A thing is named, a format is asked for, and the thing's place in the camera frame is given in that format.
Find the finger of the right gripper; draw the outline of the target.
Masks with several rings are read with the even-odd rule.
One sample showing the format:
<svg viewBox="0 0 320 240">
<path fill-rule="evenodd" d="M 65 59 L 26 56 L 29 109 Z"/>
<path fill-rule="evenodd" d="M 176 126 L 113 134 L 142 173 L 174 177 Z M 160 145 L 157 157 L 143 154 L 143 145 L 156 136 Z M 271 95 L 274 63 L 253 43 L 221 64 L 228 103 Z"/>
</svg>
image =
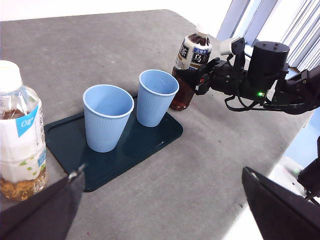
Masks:
<svg viewBox="0 0 320 240">
<path fill-rule="evenodd" d="M 177 75 L 184 80 L 191 87 L 195 86 L 207 86 L 208 81 L 205 80 L 204 75 L 207 71 L 204 68 L 198 69 L 179 69 Z"/>
</svg>

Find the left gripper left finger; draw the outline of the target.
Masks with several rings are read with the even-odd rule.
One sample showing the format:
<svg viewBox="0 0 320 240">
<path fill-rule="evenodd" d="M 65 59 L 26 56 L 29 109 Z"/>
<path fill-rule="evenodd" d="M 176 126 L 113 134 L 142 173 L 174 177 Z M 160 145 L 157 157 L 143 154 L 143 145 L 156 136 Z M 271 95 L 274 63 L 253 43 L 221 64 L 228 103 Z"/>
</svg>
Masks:
<svg viewBox="0 0 320 240">
<path fill-rule="evenodd" d="M 68 176 L 0 213 L 2 240 L 64 240 L 85 188 L 82 164 Z"/>
</svg>

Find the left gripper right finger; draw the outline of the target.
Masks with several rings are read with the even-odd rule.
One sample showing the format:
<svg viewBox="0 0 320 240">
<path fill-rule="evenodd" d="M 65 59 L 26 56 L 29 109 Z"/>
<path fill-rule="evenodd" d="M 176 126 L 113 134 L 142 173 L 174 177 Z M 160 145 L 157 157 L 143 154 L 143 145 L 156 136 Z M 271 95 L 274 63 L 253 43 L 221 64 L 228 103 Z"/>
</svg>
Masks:
<svg viewBox="0 0 320 240">
<path fill-rule="evenodd" d="M 320 207 L 259 172 L 244 167 L 241 181 L 264 240 L 318 240 Z"/>
</svg>

